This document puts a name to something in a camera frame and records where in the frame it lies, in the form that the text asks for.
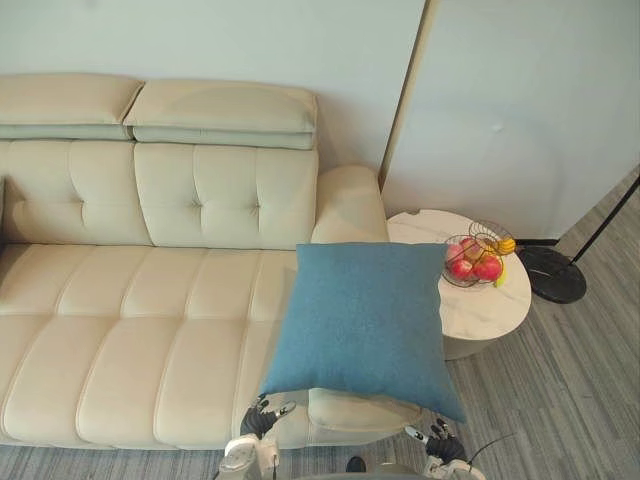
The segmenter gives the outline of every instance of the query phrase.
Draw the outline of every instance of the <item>baseboard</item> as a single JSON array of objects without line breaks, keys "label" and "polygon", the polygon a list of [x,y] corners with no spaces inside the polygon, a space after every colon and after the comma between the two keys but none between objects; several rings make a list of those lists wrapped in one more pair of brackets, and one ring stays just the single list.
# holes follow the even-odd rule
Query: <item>baseboard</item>
[{"label": "baseboard", "polygon": [[557,238],[516,238],[516,245],[540,245],[553,247],[559,242]]}]

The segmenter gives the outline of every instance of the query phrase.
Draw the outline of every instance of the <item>wall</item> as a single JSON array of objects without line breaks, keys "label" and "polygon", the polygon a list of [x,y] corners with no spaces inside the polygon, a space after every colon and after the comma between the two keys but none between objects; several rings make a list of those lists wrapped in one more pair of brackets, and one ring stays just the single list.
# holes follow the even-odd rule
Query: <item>wall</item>
[{"label": "wall", "polygon": [[422,0],[0,0],[0,74],[91,71],[303,86],[323,168],[384,152]]},{"label": "wall", "polygon": [[383,193],[558,238],[638,163],[638,0],[442,0]]}]

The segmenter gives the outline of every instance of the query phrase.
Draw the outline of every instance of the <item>throw pillow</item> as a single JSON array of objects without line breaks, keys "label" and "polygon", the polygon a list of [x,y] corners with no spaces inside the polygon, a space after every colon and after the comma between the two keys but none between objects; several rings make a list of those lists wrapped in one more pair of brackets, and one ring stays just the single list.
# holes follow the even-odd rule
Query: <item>throw pillow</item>
[{"label": "throw pillow", "polygon": [[382,394],[464,421],[444,363],[445,245],[298,245],[298,274],[263,393]]}]

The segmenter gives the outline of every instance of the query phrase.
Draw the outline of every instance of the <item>black cord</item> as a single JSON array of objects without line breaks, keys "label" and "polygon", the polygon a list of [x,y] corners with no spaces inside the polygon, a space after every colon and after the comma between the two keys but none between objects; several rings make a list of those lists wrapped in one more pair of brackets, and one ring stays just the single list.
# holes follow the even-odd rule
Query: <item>black cord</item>
[{"label": "black cord", "polygon": [[483,451],[487,447],[490,447],[494,443],[498,443],[500,440],[504,440],[505,438],[509,438],[513,436],[515,436],[515,433],[509,433],[507,435],[503,435],[502,437],[496,438],[495,440],[492,440],[489,443],[487,443],[485,446],[481,447],[480,450],[478,450],[476,453],[473,454],[473,456],[471,457],[471,460],[467,462],[467,464],[469,465],[469,471],[471,471],[471,469],[473,468],[473,466],[471,465],[471,463],[473,462],[473,459],[476,458],[481,451]]}]

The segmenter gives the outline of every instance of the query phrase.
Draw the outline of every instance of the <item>sofa cushion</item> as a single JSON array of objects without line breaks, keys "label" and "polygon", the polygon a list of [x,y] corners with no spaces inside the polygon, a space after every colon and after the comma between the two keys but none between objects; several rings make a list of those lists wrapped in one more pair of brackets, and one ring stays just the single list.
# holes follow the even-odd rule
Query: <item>sofa cushion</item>
[{"label": "sofa cushion", "polygon": [[[257,394],[295,268],[294,252],[6,246],[0,441],[223,448]],[[308,421],[297,425],[280,433],[303,446]]]},{"label": "sofa cushion", "polygon": [[419,422],[423,413],[413,403],[386,395],[354,395],[325,388],[309,391],[312,425],[334,432],[399,432],[405,425]]},{"label": "sofa cushion", "polygon": [[142,81],[88,73],[0,76],[0,138],[130,139],[122,125]]},{"label": "sofa cushion", "polygon": [[125,125],[145,142],[310,149],[314,96],[305,90],[212,80],[150,80]]},{"label": "sofa cushion", "polygon": [[298,245],[298,275],[264,393],[387,395],[464,420],[444,364],[444,245]]},{"label": "sofa cushion", "polygon": [[148,143],[135,148],[154,245],[295,249],[315,223],[315,151]]},{"label": "sofa cushion", "polygon": [[9,242],[150,244],[132,142],[0,140]]}]

